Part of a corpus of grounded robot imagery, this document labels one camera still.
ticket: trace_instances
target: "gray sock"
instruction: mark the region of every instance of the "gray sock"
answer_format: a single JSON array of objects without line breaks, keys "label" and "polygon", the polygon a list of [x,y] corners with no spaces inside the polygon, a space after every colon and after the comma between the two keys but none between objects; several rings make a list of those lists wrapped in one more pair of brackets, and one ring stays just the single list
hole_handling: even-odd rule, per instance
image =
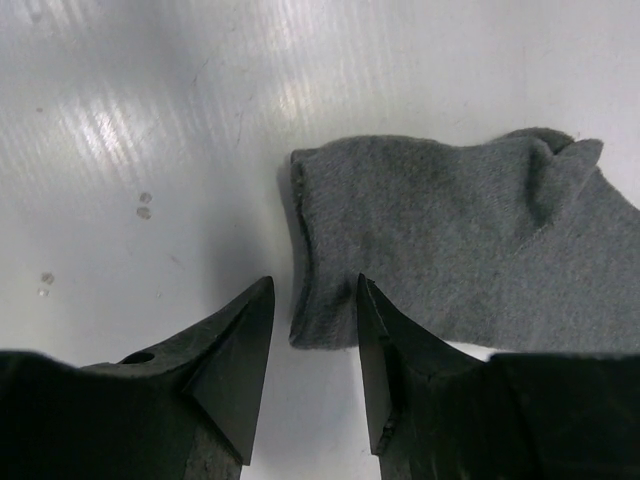
[{"label": "gray sock", "polygon": [[291,343],[357,343],[376,281],[439,337],[520,351],[640,350],[640,212],[602,143],[530,129],[474,147],[356,137],[292,154],[307,245]]}]

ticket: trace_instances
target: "pointed tip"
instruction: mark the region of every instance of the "pointed tip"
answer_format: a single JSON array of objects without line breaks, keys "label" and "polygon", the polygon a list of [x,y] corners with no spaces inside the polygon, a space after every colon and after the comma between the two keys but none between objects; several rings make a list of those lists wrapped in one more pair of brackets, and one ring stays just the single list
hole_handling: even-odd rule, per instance
[{"label": "pointed tip", "polygon": [[604,149],[604,143],[598,139],[580,140],[574,143],[572,149],[577,152],[577,157],[581,158],[587,168],[593,169],[600,161],[602,150]]},{"label": "pointed tip", "polygon": [[401,353],[403,360],[424,375],[454,373],[479,362],[438,338],[404,315],[371,281],[367,282],[370,302],[375,305],[381,330]]},{"label": "pointed tip", "polygon": [[382,455],[400,417],[402,400],[397,394],[402,389],[394,388],[394,385],[401,382],[394,377],[397,374],[391,358],[394,355],[386,348],[394,347],[385,341],[387,335],[380,328],[369,282],[362,274],[358,277],[356,304],[369,443],[372,454]]},{"label": "pointed tip", "polygon": [[386,299],[384,294],[376,286],[373,280],[368,279],[364,274],[358,275],[358,283],[356,286],[356,307],[358,312],[358,326],[360,320],[364,321],[363,327],[370,322],[377,329],[378,335],[388,337],[386,327],[382,317],[378,314],[377,301]]},{"label": "pointed tip", "polygon": [[238,460],[249,465],[273,330],[273,279],[263,277],[237,300],[242,308],[183,393],[200,405]]}]

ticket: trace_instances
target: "hole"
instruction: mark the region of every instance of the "hole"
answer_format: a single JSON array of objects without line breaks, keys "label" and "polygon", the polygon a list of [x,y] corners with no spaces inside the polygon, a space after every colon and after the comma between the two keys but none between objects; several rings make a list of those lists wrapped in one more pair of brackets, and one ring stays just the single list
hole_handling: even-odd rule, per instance
[{"label": "hole", "polygon": [[154,358],[155,358],[155,355],[153,353],[136,352],[136,353],[132,353],[131,355],[129,355],[127,358],[125,358],[120,363],[123,364],[123,365],[134,365],[134,364],[138,364],[138,363],[150,362]]}]

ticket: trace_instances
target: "fabric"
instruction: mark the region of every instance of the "fabric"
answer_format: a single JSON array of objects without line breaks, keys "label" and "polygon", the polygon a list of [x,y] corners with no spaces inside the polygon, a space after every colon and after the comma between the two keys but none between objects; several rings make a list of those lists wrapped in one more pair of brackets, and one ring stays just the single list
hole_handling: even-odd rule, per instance
[{"label": "fabric", "polygon": [[640,212],[599,140],[369,136],[292,154],[306,242],[299,348],[357,343],[364,273],[439,337],[516,351],[640,351]]}]

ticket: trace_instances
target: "white table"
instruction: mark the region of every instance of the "white table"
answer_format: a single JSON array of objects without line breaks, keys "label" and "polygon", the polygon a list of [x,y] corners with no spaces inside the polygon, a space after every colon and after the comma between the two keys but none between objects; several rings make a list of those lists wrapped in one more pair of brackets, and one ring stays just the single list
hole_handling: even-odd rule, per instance
[{"label": "white table", "polygon": [[0,0],[0,348],[118,361],[271,274],[243,479],[379,477],[357,352],[287,343],[288,154],[549,126],[605,140],[640,205],[638,18],[635,0]]}]

